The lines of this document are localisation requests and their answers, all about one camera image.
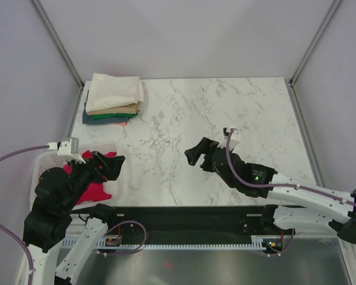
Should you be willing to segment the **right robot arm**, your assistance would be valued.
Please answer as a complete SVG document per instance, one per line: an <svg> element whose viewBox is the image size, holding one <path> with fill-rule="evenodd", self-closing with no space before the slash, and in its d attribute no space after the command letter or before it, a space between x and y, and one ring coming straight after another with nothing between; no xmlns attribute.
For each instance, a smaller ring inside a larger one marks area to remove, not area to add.
<svg viewBox="0 0 356 285"><path fill-rule="evenodd" d="M228 187L247 197L280 200L300 207L293 213L287 207L265 207L259 223L265 233L300 226L329 228L338 238L356 245L356 189L341 192L309 186L271 167L246 163L233 151L237 144L230 134L223 144L204 137L196 146L185 150L185 156L191 166L204 156L200 166L203 171L216 173Z"/></svg>

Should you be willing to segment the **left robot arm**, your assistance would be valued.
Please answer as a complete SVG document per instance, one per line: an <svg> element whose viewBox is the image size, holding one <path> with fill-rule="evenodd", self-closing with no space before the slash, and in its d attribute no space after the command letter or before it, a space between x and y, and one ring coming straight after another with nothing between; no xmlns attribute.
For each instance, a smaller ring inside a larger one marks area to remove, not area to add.
<svg viewBox="0 0 356 285"><path fill-rule="evenodd" d="M32 256L28 279L33 284L76 284L100 238L116 231L119 223L114 209L95 205L78 241L65 259L57 262L77 202L92 183L116 181L124 161L124 156L106 157L94 151L83 162L71 162L71 173L61 167L42 173L23 233L23 241Z"/></svg>

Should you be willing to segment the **red t shirt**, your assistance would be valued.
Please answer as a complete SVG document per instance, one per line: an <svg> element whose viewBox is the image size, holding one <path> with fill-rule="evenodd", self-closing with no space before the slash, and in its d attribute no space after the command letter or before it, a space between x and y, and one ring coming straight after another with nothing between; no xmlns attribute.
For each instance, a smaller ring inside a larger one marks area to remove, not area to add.
<svg viewBox="0 0 356 285"><path fill-rule="evenodd" d="M117 152L108 152L105 154L106 157L116 157ZM85 151L82 154L82 158L90 159L93 155L90 150ZM67 163L63 166L63 170L70 175L72 173L72 167ZM107 193L104 190L103 183L91 183L87 190L84 192L82 197L79 199L77 205L85 204L86 202L102 202L107 201L112 198L112 194Z"/></svg>

